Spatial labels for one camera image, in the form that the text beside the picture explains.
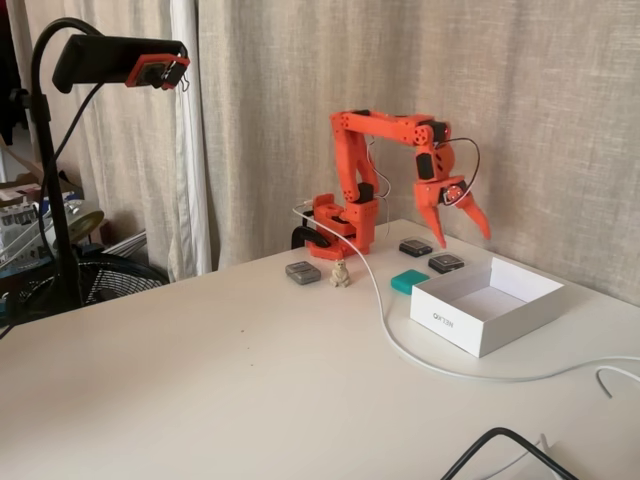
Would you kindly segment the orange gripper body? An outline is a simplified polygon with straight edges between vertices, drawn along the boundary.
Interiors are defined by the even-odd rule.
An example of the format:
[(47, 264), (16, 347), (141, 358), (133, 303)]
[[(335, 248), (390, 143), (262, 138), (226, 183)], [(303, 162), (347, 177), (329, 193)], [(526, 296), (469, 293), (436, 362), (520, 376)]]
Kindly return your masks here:
[(417, 208), (423, 210), (461, 204), (471, 194), (471, 187), (462, 175), (458, 175), (438, 181), (418, 180), (413, 191)]

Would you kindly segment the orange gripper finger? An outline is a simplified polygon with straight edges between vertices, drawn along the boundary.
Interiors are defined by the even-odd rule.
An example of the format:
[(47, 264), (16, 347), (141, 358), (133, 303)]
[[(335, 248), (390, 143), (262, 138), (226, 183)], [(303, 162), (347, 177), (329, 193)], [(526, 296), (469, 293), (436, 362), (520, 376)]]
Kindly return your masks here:
[(491, 239), (491, 229), (489, 220), (482, 209), (476, 204), (471, 193), (465, 195), (456, 203), (458, 209), (463, 210), (466, 215), (478, 226), (480, 232), (486, 240)]
[(439, 246), (441, 248), (445, 248), (446, 239), (442, 229), (438, 208), (432, 207), (432, 206), (424, 206), (424, 207), (420, 207), (419, 211), (423, 219), (425, 220), (427, 226), (431, 229)]

